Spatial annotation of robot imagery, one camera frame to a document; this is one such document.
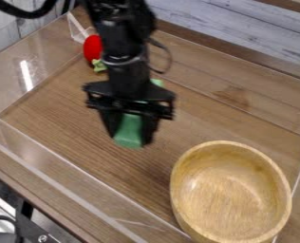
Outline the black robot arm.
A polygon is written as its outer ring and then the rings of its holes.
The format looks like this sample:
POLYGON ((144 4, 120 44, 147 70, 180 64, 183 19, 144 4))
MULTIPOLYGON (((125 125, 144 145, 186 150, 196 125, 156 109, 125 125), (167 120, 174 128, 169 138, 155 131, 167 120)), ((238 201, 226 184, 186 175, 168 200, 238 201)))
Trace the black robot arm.
POLYGON ((100 37, 108 77, 83 85, 87 107, 97 111, 115 143, 140 148, 152 142, 159 122, 174 117, 175 94, 151 79, 156 17, 144 0, 83 0, 83 6, 100 37))

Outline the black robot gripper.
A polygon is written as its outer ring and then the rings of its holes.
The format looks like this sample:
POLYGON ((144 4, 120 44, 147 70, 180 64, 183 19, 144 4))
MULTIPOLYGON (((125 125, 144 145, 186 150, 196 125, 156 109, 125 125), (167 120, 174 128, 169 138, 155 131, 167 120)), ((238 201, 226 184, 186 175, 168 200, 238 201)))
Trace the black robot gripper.
POLYGON ((87 108, 97 111, 105 130, 112 138, 124 114, 140 117, 140 140, 145 146, 152 142, 159 119, 174 117, 175 94, 163 87, 147 83, 141 90, 127 94, 128 89, 113 92, 108 82, 83 85, 87 108))

